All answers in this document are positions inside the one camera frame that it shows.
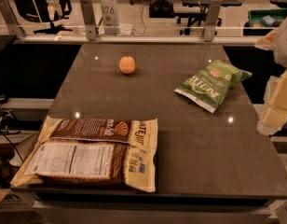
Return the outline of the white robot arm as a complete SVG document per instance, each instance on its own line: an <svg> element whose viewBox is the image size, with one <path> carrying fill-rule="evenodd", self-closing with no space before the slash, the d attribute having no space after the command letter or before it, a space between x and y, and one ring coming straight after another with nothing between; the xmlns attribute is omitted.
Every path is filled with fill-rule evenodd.
<svg viewBox="0 0 287 224"><path fill-rule="evenodd" d="M269 78L264 105L257 123L259 133L272 135L287 123L287 17L278 28L259 38L254 46L258 49L272 50L274 62L285 68L280 77Z"/></svg>

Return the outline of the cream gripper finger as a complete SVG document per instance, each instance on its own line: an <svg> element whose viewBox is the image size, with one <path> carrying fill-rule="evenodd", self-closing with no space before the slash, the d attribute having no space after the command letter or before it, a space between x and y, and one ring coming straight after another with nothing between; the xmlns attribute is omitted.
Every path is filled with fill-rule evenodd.
<svg viewBox="0 0 287 224"><path fill-rule="evenodd" d="M271 76L266 84L264 105L257 130L263 135L280 131L287 123L287 69L280 77Z"/></svg>

